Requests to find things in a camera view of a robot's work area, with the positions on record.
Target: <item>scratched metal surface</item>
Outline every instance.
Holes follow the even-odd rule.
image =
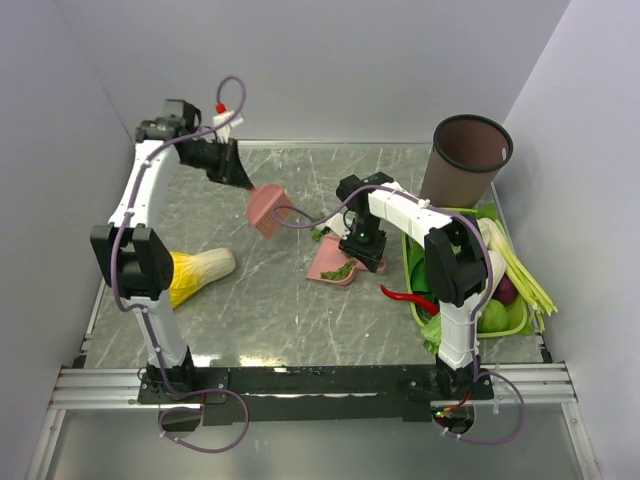
[[[294,202],[316,214],[338,204],[341,178],[383,171],[418,192],[428,149],[241,149],[256,185],[283,184]],[[488,195],[483,201],[491,201]],[[404,303],[378,285],[405,290],[400,232],[387,229],[383,273],[361,272],[349,287],[305,279],[318,249],[308,231],[286,230],[268,242],[250,227],[243,191],[210,183],[181,168],[170,185],[158,233],[170,250],[198,253],[230,248],[236,270],[176,309],[176,319],[199,366],[366,365],[433,363]],[[87,367],[143,366],[142,334],[132,314],[120,313],[107,290],[100,305]],[[484,362],[540,362],[534,337],[481,342]]]

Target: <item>pink tray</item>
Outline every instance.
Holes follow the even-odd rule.
[[[336,237],[335,235],[325,235],[322,237],[322,243],[320,244],[318,253],[313,259],[311,268],[307,273],[308,279],[318,280],[332,285],[349,285],[356,278],[356,274],[359,270],[367,270],[367,267],[365,267],[362,262],[357,261],[356,266],[351,270],[351,272],[349,272],[349,275],[342,280],[327,280],[322,278],[320,276],[322,272],[335,272],[349,261],[345,254],[338,248],[339,243],[340,237]],[[386,265],[383,260],[378,266],[378,271],[383,271],[385,267]]]

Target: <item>cable tie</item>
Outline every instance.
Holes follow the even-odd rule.
[[[389,192],[389,196],[387,197],[387,200],[389,200],[391,197],[393,197],[396,193],[398,193],[401,190],[402,190],[402,187],[396,183],[396,186],[393,187],[393,190]]]

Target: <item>vegetable scrap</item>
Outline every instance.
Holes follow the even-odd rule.
[[[349,276],[349,274],[351,273],[351,270],[353,270],[355,266],[356,266],[356,261],[349,260],[347,263],[345,263],[342,267],[340,267],[335,272],[321,272],[320,277],[325,280],[333,280],[333,281],[344,280]]]
[[[322,220],[324,217],[326,217],[326,214],[325,214],[325,213],[323,213],[323,212],[320,212],[320,214],[319,214],[317,217],[315,217],[315,218],[313,219],[313,221],[314,221],[314,222],[317,222],[317,221],[319,221],[319,220]],[[322,230],[320,230],[318,227],[313,227],[313,228],[311,229],[311,239],[312,239],[314,242],[319,242],[320,240],[322,240],[322,237],[324,237],[324,236],[325,236],[327,233],[329,233],[330,231],[331,231],[331,229],[330,229],[330,228],[328,228],[328,227],[325,227],[325,228],[323,228]]]

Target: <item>green onion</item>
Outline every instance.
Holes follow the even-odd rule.
[[[489,232],[487,247],[489,247],[490,250],[495,250],[502,254],[507,261],[507,277],[513,282],[513,285],[518,290],[518,293],[522,295],[522,298],[531,306],[534,312],[536,312],[536,316],[540,318],[540,311],[547,315],[557,312],[558,308],[553,304],[547,292],[536,282],[535,278],[533,278],[522,262],[518,260],[518,257],[516,257],[513,248],[511,248],[511,245],[506,239],[504,229],[489,218],[479,219],[478,225],[481,227],[481,231]]]

